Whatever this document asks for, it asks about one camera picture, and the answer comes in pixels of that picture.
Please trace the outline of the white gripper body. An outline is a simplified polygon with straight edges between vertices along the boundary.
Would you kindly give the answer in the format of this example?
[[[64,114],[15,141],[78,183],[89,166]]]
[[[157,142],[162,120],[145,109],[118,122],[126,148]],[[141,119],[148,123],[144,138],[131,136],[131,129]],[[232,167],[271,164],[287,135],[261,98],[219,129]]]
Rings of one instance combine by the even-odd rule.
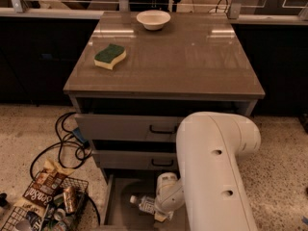
[[[156,212],[161,212],[161,213],[166,213],[167,214],[167,219],[172,219],[173,214],[174,214],[174,206],[168,201],[168,200],[163,200],[159,196],[155,198],[155,213]]]

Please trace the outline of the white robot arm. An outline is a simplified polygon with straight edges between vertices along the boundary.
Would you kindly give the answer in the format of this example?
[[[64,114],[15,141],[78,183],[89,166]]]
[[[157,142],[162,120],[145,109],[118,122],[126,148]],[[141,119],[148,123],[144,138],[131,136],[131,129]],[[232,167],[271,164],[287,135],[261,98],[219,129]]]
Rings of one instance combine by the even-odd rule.
[[[199,112],[184,118],[176,134],[180,179],[158,177],[155,218],[185,206],[191,231],[258,231],[238,161],[260,145],[258,127],[245,116]]]

